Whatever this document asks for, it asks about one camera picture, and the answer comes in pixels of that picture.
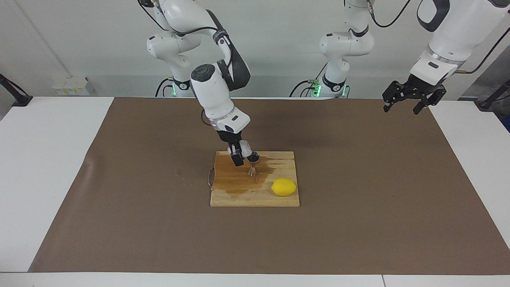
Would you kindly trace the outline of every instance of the green led light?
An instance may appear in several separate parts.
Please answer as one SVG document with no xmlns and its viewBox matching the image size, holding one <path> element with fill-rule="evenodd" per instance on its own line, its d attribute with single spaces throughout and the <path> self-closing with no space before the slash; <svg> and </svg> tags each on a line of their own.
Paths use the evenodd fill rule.
<svg viewBox="0 0 510 287">
<path fill-rule="evenodd" d="M 317 84 L 317 87 L 315 87 L 315 91 L 314 91 L 314 97 L 316 97 L 316 98 L 320 97 L 321 89 L 322 89 L 322 86 L 320 84 Z"/>
<path fill-rule="evenodd" d="M 348 98 L 349 97 L 349 92 L 350 92 L 350 87 L 345 85 L 344 86 L 344 91 L 342 92 L 342 99 L 345 99 L 345 98 Z"/>
</svg>

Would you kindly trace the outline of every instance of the brown paper mat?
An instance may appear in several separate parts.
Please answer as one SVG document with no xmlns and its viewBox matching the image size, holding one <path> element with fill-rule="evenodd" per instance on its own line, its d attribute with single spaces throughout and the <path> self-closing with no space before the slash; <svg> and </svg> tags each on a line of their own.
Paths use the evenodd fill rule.
<svg viewBox="0 0 510 287">
<path fill-rule="evenodd" d="M 510 274 L 428 110 L 235 102 L 254 149 L 295 152 L 301 207 L 210 207 L 208 172 L 225 145 L 196 100 L 118 98 L 30 271 Z"/>
</svg>

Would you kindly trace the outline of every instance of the black stand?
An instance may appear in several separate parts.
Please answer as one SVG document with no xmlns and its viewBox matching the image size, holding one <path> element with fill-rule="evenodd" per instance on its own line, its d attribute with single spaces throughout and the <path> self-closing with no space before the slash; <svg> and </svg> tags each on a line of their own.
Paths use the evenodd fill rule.
<svg viewBox="0 0 510 287">
<path fill-rule="evenodd" d="M 12 104 L 13 107 L 26 107 L 29 102 L 32 100 L 33 96 L 31 95 L 22 95 L 20 94 L 11 84 L 11 81 L 4 77 L 4 75 L 0 74 L 0 84 L 4 86 L 4 88 L 11 93 L 11 95 L 16 99 L 16 102 Z"/>
<path fill-rule="evenodd" d="M 476 101 L 475 104 L 481 111 L 488 111 L 492 103 L 499 99 L 501 95 L 503 95 L 506 91 L 510 89 L 510 80 L 508 80 L 506 83 L 504 83 L 499 89 L 497 89 L 494 94 L 492 94 L 490 97 L 488 97 L 484 101 Z"/>
</svg>

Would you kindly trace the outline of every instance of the white wall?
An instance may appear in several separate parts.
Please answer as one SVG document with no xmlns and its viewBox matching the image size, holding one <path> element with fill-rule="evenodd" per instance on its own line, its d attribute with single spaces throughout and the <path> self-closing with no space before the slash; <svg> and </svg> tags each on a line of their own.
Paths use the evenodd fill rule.
<svg viewBox="0 0 510 287">
<path fill-rule="evenodd" d="M 288 96 L 300 80 L 315 77 L 325 63 L 318 42 L 323 33 L 345 31 L 341 0 L 199 0 L 215 12 L 253 77 L 234 96 Z M 405 0 L 379 1 L 379 22 L 387 23 Z M 348 84 L 352 98 L 375 98 L 393 80 L 405 81 L 411 66 L 431 38 L 417 23 L 413 1 L 402 18 L 388 29 L 371 25 L 376 40 L 372 54 L 350 58 Z M 29 20 L 23 19 L 23 13 Z M 36 28 L 30 28 L 30 21 Z M 475 67 L 508 27 L 505 19 L 480 45 L 464 68 Z M 141 11 L 136 0 L 0 0 L 0 71 L 34 95 L 53 95 L 52 77 L 87 76 L 100 96 L 152 97 L 160 80 L 168 76 L 162 61 L 145 48 L 158 28 Z M 45 49 L 42 36 L 63 63 Z M 510 44 L 500 45 L 487 64 L 474 75 L 456 75 L 446 81 L 447 99 L 456 99 Z M 210 39 L 187 53 L 196 65 L 215 62 L 221 53 Z M 11 102 L 0 89 L 0 114 Z"/>
</svg>

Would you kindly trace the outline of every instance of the power outlet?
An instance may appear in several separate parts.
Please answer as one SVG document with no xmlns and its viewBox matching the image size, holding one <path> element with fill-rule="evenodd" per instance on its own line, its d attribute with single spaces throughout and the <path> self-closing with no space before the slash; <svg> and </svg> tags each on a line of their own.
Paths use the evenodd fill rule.
<svg viewBox="0 0 510 287">
<path fill-rule="evenodd" d="M 86 77 L 54 79 L 53 90 L 57 95 L 91 95 L 94 87 Z"/>
</svg>

